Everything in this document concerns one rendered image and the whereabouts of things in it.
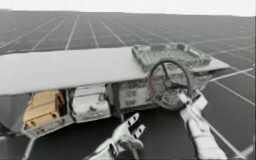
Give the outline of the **grey mesh tray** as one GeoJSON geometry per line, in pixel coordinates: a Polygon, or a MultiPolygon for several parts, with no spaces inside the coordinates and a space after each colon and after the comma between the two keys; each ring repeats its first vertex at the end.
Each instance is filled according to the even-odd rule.
{"type": "Polygon", "coordinates": [[[160,43],[135,45],[132,54],[144,71],[149,70],[160,60],[173,59],[191,67],[207,66],[211,62],[209,55],[184,43],[160,43]]]}

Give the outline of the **grey cart with brown box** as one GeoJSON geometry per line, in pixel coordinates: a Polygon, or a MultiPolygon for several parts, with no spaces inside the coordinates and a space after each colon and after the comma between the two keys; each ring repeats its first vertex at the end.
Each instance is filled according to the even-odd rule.
{"type": "MultiPolygon", "coordinates": [[[[206,66],[192,67],[195,73],[207,73],[227,69],[230,66],[216,58],[210,57],[206,66]]],[[[0,56],[0,96],[20,95],[33,92],[53,91],[58,89],[73,89],[77,87],[97,86],[100,84],[119,85],[119,82],[145,80],[146,72],[133,56],[132,48],[105,48],[73,51],[53,51],[36,53],[15,53],[0,56]]],[[[135,110],[156,108],[149,99],[147,89],[139,89],[145,95],[135,99],[136,104],[120,108],[119,97],[114,100],[114,109],[121,109],[121,113],[135,110]]],[[[51,120],[39,127],[47,129],[45,133],[36,133],[35,127],[27,129],[25,124],[21,132],[30,138],[39,138],[72,123],[89,122],[101,117],[88,117],[86,114],[76,116],[68,110],[57,120],[51,120]],[[57,124],[58,120],[67,120],[64,124],[57,124]]]]}

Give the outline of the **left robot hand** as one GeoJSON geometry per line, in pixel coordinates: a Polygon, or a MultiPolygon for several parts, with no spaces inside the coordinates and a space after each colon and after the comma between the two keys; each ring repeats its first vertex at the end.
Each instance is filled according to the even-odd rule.
{"type": "Polygon", "coordinates": [[[130,153],[132,160],[139,160],[138,151],[144,148],[140,137],[146,130],[144,124],[136,125],[139,118],[140,114],[135,113],[114,130],[109,145],[113,159],[121,157],[122,154],[130,153]]]}

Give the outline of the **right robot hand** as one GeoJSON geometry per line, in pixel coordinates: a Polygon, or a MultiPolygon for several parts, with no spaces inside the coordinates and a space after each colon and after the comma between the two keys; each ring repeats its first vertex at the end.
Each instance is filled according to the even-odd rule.
{"type": "Polygon", "coordinates": [[[186,95],[184,92],[178,94],[179,99],[184,104],[184,108],[180,111],[180,115],[185,122],[190,119],[196,121],[198,125],[202,124],[203,116],[201,111],[207,106],[208,101],[200,90],[196,90],[192,96],[186,95]]]}

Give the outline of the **dark steering wheel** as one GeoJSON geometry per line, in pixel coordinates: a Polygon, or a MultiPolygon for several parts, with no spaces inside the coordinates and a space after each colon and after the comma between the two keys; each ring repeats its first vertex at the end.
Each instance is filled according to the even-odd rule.
{"type": "Polygon", "coordinates": [[[179,95],[192,95],[192,75],[182,62],[174,59],[161,59],[154,64],[150,68],[147,82],[152,102],[166,110],[182,109],[184,102],[179,95]]]}

